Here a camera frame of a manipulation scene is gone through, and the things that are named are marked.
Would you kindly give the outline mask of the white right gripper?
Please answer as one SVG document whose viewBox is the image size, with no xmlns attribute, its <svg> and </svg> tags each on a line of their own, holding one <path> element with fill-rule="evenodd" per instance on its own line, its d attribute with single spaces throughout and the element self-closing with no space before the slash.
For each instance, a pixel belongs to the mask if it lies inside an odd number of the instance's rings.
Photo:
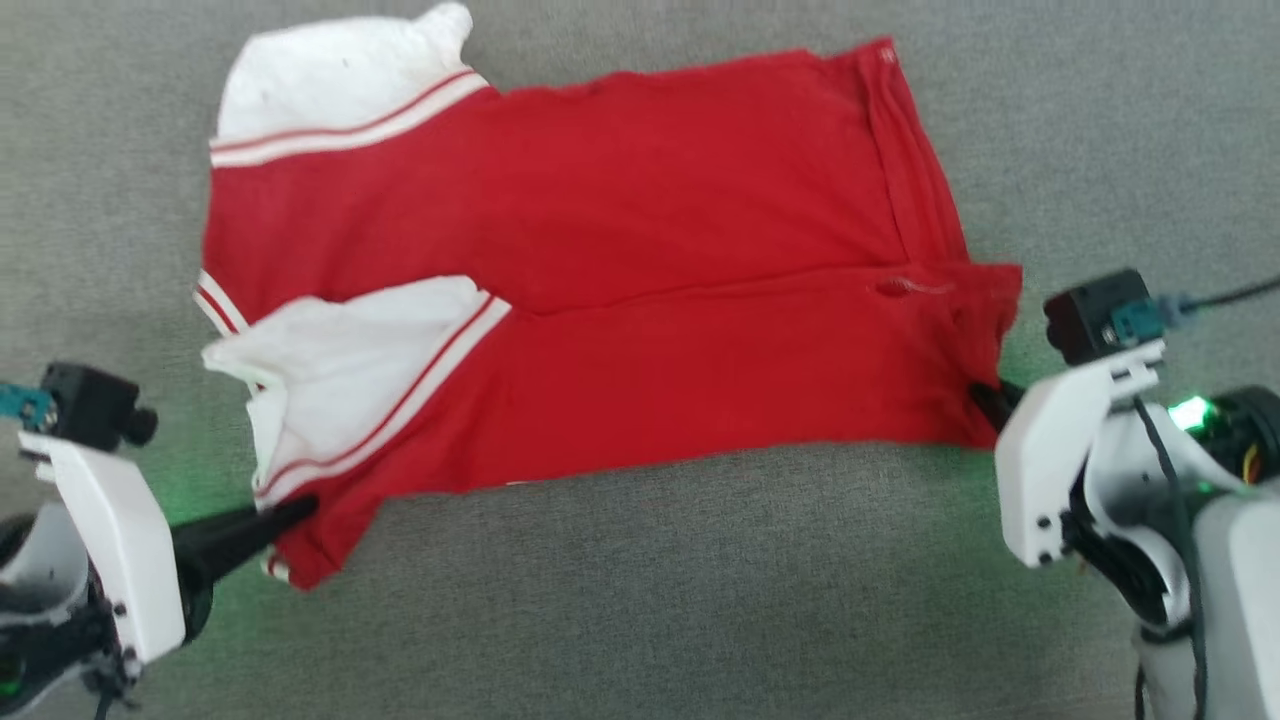
<svg viewBox="0 0 1280 720">
<path fill-rule="evenodd" d="M 1151 341 L 1025 387 L 1005 379 L 968 393 L 998 434 L 995 471 L 1002 537 L 1028 568 L 1062 557 L 1051 537 L 1076 475 L 1114 407 L 1158 384 L 1167 345 Z"/>
</svg>

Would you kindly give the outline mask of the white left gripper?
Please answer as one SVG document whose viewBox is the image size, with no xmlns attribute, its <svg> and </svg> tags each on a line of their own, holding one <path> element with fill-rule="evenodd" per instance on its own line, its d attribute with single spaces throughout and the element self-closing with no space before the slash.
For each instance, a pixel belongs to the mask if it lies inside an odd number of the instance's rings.
<svg viewBox="0 0 1280 720">
<path fill-rule="evenodd" d="M 138 466 L 50 436 L 19 433 L 70 514 L 115 618 L 118 644 L 142 667 L 193 642 L 223 578 L 264 553 L 317 507 L 312 496 L 274 507 L 252 503 L 170 528 Z"/>
</svg>

